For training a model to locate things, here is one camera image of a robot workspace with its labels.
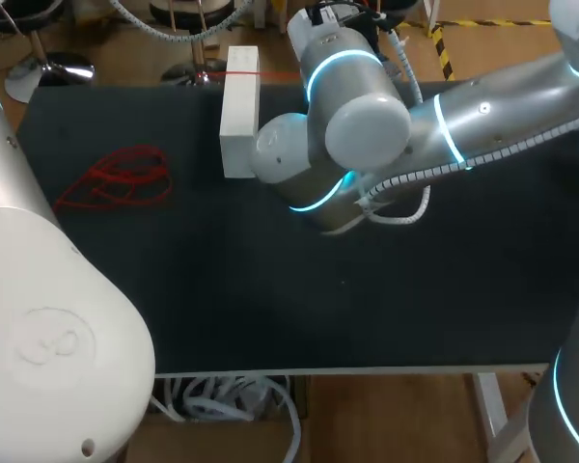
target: white block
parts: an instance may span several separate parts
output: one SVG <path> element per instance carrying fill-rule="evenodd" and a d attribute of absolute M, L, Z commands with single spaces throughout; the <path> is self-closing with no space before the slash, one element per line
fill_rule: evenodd
<path fill-rule="evenodd" d="M 248 178 L 249 158 L 255 149 L 260 124 L 260 58 L 256 46 L 231 46 L 225 77 L 219 140 L 226 178 Z"/>

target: robot logo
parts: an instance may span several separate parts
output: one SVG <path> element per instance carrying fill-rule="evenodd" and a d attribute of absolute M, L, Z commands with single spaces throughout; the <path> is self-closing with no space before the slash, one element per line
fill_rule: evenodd
<path fill-rule="evenodd" d="M 92 365 L 95 336 L 86 321 L 64 309 L 34 309 L 15 323 L 7 350 L 14 377 L 40 389 L 74 386 Z"/>

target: black table surface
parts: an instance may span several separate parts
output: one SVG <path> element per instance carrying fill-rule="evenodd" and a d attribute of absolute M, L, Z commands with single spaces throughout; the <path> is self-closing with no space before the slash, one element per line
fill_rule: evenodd
<path fill-rule="evenodd" d="M 579 308 L 578 133 L 435 184 L 416 225 L 326 237 L 223 178 L 221 104 L 219 89 L 45 88 L 18 132 L 50 202 L 113 150 L 168 155 L 164 204 L 58 216 L 145 318 L 157 373 L 553 358 Z M 299 87 L 262 88 L 261 123 L 305 109 Z"/>

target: chrome chair base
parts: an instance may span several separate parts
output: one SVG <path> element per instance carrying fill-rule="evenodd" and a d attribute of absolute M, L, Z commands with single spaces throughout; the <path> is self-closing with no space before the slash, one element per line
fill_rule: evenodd
<path fill-rule="evenodd" d="M 7 94 L 28 103 L 37 87 L 90 85 L 95 79 L 95 67 L 81 55 L 68 52 L 47 53 L 47 63 L 36 57 L 26 58 L 9 71 L 5 81 Z"/>
<path fill-rule="evenodd" d="M 225 82 L 224 74 L 227 63 L 223 60 L 206 60 L 204 66 L 195 66 L 193 63 L 175 65 L 161 76 L 162 85 L 206 86 L 219 85 Z"/>

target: stool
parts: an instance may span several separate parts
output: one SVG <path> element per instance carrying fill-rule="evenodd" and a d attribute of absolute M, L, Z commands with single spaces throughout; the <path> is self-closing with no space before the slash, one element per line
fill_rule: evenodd
<path fill-rule="evenodd" d="M 202 32 L 202 17 L 206 27 L 213 27 L 234 12 L 234 0 L 203 0 L 202 10 L 197 0 L 173 0 L 176 28 L 190 34 Z M 151 0 L 151 14 L 160 24 L 172 27 L 168 0 Z M 223 60 L 206 59 L 204 43 L 192 41 L 193 62 L 175 65 L 161 76 L 161 83 L 168 85 L 207 85 L 221 83 L 223 76 L 208 72 L 223 72 L 227 63 Z"/>
<path fill-rule="evenodd" d="M 63 14 L 65 0 L 7 0 L 3 8 L 0 33 L 21 33 L 32 45 L 32 56 L 7 75 L 5 90 L 11 98 L 27 103 L 37 87 L 92 83 L 95 67 L 86 58 L 68 52 L 47 53 L 39 36 L 40 29 Z"/>

